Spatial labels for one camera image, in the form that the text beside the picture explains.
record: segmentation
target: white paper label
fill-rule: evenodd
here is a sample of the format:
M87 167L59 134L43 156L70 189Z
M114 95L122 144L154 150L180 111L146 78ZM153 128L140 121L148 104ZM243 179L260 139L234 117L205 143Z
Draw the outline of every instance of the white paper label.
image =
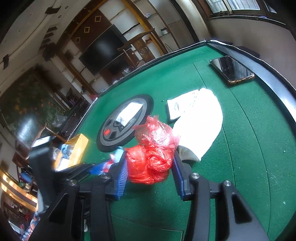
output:
M182 94L172 100L167 100L170 119L174 120L180 117L187 108L193 106L198 90L193 90Z
M116 117L116 121L120 122L123 126L126 124L138 113L142 108L143 104L131 102L127 107L123 109L122 112Z

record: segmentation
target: smartphone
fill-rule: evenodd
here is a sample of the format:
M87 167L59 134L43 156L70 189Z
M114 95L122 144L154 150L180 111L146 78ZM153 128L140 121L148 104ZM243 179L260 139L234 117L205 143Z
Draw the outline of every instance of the smartphone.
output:
M213 65L230 85L253 79L255 74L230 56L211 59Z

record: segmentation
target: white towel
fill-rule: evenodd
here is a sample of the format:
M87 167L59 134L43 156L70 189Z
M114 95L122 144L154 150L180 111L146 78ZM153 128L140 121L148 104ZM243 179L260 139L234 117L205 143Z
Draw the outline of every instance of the white towel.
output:
M181 160L201 161L218 136L223 121L221 106L211 90L202 88L193 105L186 109L173 127L180 136Z

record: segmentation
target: paper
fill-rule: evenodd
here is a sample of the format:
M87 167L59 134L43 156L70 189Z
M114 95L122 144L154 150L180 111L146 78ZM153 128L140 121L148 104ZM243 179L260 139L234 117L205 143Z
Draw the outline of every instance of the paper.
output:
M184 113L187 108L191 107L197 94L198 90L193 90L182 94L172 100L167 100L170 119L177 119Z
M123 126L126 124L138 113L142 108L143 104L131 102L125 107L119 115L116 117L116 121L120 122Z
M180 136L181 160L201 161L218 136L223 121L221 106L211 90L202 88L192 107L176 121L173 133Z

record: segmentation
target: white cloth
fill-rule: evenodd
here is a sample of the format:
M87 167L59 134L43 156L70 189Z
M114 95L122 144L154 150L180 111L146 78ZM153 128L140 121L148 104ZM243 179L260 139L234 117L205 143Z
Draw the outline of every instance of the white cloth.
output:
M193 105L186 109L173 127L180 136L181 160L201 161L218 136L223 121L221 106L211 90L202 88Z
M167 100L170 119L175 120L179 118L187 108L191 107L197 94L198 90L193 90L172 100Z

